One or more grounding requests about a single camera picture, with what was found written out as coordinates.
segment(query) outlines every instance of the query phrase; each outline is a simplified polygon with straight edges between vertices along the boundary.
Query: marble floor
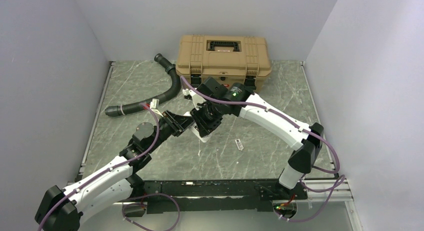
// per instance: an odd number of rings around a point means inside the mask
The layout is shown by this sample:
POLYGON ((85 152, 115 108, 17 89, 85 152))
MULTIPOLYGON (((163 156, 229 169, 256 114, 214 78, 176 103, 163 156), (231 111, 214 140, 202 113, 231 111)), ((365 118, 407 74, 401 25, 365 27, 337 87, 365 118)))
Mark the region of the marble floor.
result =
MULTIPOLYGON (((170 77, 152 60, 117 61, 114 63, 101 113, 95 124, 88 150, 84 178, 112 160, 128 144, 137 125, 155 123, 147 111, 111 118, 105 109, 129 104, 166 91, 170 77)), ((270 78, 259 95, 293 118, 313 124, 318 121, 312 98, 299 61, 273 61, 270 78)), ((180 93, 159 106, 184 114, 193 108, 180 93)), ((225 116, 222 124, 202 143, 190 131, 170 137, 152 153, 152 161, 138 172, 145 180, 211 180, 277 178, 293 150, 263 127, 242 118, 225 116), (241 139, 244 150, 238 150, 241 139)), ((327 148, 323 148, 316 166, 331 169, 327 148)), ((307 178, 332 178, 313 170, 307 178)))

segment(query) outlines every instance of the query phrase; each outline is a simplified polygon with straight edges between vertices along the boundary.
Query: tan plastic case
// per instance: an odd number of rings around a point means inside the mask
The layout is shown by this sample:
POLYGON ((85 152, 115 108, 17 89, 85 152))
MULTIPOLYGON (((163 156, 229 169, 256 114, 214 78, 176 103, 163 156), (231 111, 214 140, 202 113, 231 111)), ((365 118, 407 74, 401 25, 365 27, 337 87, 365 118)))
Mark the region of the tan plastic case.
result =
POLYGON ((226 87, 242 83, 259 92, 271 74, 267 41, 252 36, 184 35, 176 72, 194 87, 213 77, 226 87))

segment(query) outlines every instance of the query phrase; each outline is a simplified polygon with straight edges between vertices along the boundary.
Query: black case handle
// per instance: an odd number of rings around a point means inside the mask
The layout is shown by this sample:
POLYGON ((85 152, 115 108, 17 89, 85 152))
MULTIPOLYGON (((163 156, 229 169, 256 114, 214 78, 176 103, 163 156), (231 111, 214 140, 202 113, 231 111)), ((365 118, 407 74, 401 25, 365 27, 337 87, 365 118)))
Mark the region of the black case handle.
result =
POLYGON ((215 51, 215 47, 233 47, 233 52, 240 52, 239 43, 233 41, 210 41, 208 51, 215 51))

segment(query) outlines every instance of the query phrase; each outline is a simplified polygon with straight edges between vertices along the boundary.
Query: white side wall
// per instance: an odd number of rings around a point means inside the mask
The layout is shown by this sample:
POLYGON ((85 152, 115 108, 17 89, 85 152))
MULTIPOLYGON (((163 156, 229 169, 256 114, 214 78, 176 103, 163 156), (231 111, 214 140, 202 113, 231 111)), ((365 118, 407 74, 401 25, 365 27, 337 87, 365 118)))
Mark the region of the white side wall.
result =
POLYGON ((108 69, 75 0, 0 0, 0 230, 74 179, 108 69))
POLYGON ((262 36, 305 60, 337 0, 76 0, 109 60, 177 59, 187 34, 262 36))
POLYGON ((367 231, 424 230, 424 0, 338 0, 306 60, 367 231))

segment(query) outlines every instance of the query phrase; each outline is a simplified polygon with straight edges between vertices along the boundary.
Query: black corrugated hose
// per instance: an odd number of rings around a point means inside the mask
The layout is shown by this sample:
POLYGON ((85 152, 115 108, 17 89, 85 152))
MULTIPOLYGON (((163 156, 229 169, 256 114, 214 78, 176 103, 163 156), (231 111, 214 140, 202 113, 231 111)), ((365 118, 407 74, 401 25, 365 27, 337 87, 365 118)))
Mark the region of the black corrugated hose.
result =
POLYGON ((150 104, 152 99, 158 99, 159 104, 162 104, 168 100, 171 100, 175 96, 177 96, 178 92, 181 89, 181 81, 180 77, 177 75, 177 72, 175 70, 175 65, 169 62, 165 57, 162 56, 162 54, 158 53, 154 57, 154 60, 158 62, 162 67, 165 68, 165 72, 171 76, 172 84, 171 87, 166 90, 164 93, 158 94, 154 97, 145 99, 140 102, 134 102, 130 104, 121 104, 118 106, 109 106, 106 108, 105 113, 109 117, 118 117, 121 115, 129 115, 133 113, 140 112, 144 110, 143 106, 140 105, 140 103, 146 103, 150 104))

